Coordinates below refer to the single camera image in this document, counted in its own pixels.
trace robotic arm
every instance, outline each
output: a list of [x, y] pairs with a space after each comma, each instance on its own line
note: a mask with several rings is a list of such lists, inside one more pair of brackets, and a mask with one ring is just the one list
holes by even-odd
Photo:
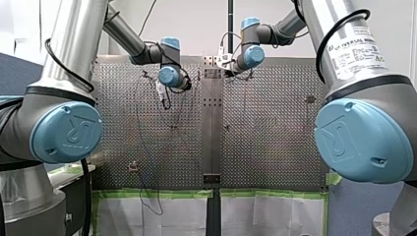
[[9, 117], [5, 112], [1, 117], [0, 164], [69, 163], [95, 148], [102, 128], [89, 93], [103, 28], [129, 52], [134, 65], [159, 63], [159, 84], [191, 88], [188, 76], [181, 72], [178, 39], [144, 43], [107, 2], [62, 1], [55, 31], [46, 43], [50, 56], [41, 79], [28, 86], [23, 103]]
[[307, 26], [318, 74], [328, 89], [315, 129], [326, 164], [357, 182], [416, 180], [417, 94], [407, 77], [386, 66], [366, 23], [370, 12], [357, 10], [351, 1], [297, 2], [276, 26], [245, 19], [242, 54], [235, 63], [217, 64], [236, 74], [255, 68], [265, 58], [260, 44], [290, 45]]

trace vertical metal post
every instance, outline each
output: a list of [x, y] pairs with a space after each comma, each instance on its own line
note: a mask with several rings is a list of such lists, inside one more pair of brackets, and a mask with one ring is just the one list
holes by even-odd
[[[233, 32], [233, 0], [228, 0], [228, 28], [227, 31]], [[233, 53], [233, 34], [229, 34], [228, 38], [228, 53]]]
[[223, 131], [223, 79], [221, 70], [205, 69], [203, 91], [203, 159], [208, 199], [207, 236], [221, 235], [220, 158]]

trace black hose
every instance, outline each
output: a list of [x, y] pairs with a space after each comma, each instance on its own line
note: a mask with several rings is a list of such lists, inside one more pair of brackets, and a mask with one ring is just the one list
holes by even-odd
[[83, 167], [84, 181], [86, 185], [86, 217], [84, 218], [84, 226], [82, 236], [89, 236], [89, 225], [91, 224], [91, 183], [89, 177], [89, 166], [85, 159], [81, 160]]
[[[228, 28], [227, 31], [233, 32], [233, 0], [228, 0]], [[228, 53], [233, 53], [233, 34], [229, 34], [227, 37]]]
[[407, 233], [407, 235], [405, 235], [405, 236], [417, 236], [417, 228], [414, 229], [413, 231]]
[[371, 12], [367, 9], [356, 10], [349, 15], [343, 17], [339, 21], [334, 24], [334, 26], [326, 33], [325, 37], [323, 38], [322, 42], [320, 43], [319, 49], [317, 50], [317, 57], [316, 57], [316, 70], [320, 80], [325, 84], [325, 77], [322, 73], [322, 59], [323, 55], [325, 54], [328, 42], [330, 41], [331, 37], [352, 18], [358, 15], [365, 15], [365, 20], [368, 20], [371, 16]]

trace metal stand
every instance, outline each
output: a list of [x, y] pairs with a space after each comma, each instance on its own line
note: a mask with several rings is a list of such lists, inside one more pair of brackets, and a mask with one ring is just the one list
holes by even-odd
[[207, 236], [221, 235], [220, 160], [223, 131], [223, 79], [219, 69], [205, 69], [203, 91], [203, 162], [208, 199]]
[[8, 236], [64, 236], [65, 194], [53, 191], [43, 165], [0, 173]]

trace green tape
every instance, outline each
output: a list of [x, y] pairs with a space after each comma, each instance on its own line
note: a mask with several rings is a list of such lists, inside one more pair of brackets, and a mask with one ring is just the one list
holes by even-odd
[[220, 189], [220, 196], [226, 198], [250, 198], [255, 195], [254, 189]]
[[262, 189], [220, 189], [223, 198], [241, 197], [275, 197], [288, 199], [322, 200], [327, 197], [327, 193], [319, 192], [295, 192], [289, 190], [262, 190]]
[[56, 174], [59, 172], [64, 172], [64, 167], [58, 168], [58, 169], [54, 169], [48, 172], [48, 174]]
[[327, 185], [338, 185], [342, 177], [336, 172], [331, 172], [326, 174], [326, 184]]
[[123, 190], [105, 190], [94, 191], [92, 193], [99, 199], [131, 199], [131, 198], [146, 198], [146, 199], [166, 199], [166, 200], [180, 200], [180, 199], [208, 199], [212, 198], [212, 190], [202, 191], [169, 191], [169, 190], [140, 190], [140, 189], [123, 189]]
[[324, 209], [323, 209], [323, 236], [328, 236], [328, 193], [324, 198]]
[[83, 168], [81, 166], [75, 166], [75, 167], [68, 167], [67, 171], [65, 173], [68, 174], [80, 174], [83, 173]]

